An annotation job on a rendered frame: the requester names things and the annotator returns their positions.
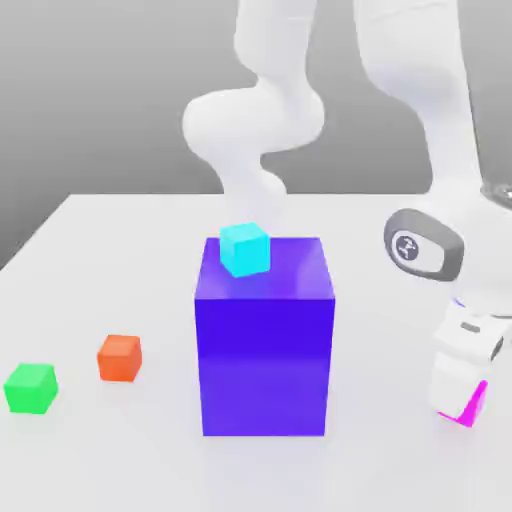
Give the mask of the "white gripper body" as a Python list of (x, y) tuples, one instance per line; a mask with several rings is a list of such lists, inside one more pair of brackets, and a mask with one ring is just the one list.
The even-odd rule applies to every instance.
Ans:
[(506, 317), (475, 313), (451, 301), (434, 333), (436, 346), (474, 363), (491, 363), (506, 346)]

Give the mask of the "small magenta cube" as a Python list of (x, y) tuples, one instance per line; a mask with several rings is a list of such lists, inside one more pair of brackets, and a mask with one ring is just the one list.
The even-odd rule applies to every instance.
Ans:
[(441, 412), (439, 412), (439, 415), (464, 427), (471, 428), (483, 408), (487, 387), (488, 382), (486, 380), (482, 380), (467, 403), (465, 409), (458, 417), (451, 417)]

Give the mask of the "small cyan cube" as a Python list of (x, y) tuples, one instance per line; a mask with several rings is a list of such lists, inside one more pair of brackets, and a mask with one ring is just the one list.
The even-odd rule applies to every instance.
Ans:
[(270, 270), (270, 237), (253, 222), (223, 227), (219, 245), (221, 263), (235, 278)]

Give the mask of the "small orange cube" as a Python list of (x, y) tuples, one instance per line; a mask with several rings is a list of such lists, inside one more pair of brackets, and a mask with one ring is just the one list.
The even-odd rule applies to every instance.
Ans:
[(97, 353), (97, 362), (103, 381), (133, 382), (142, 364), (140, 338), (108, 335)]

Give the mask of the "small green cube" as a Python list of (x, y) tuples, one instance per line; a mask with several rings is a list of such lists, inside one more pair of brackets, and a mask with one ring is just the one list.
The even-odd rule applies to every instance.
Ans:
[(4, 383), (11, 413), (45, 414), (57, 396), (55, 368), (44, 363), (20, 363)]

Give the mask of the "large blue box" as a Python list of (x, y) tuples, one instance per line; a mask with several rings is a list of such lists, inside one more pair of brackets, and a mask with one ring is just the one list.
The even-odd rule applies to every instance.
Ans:
[(235, 278), (206, 241), (194, 297), (206, 436), (325, 432), (335, 293), (317, 238), (274, 238), (269, 272)]

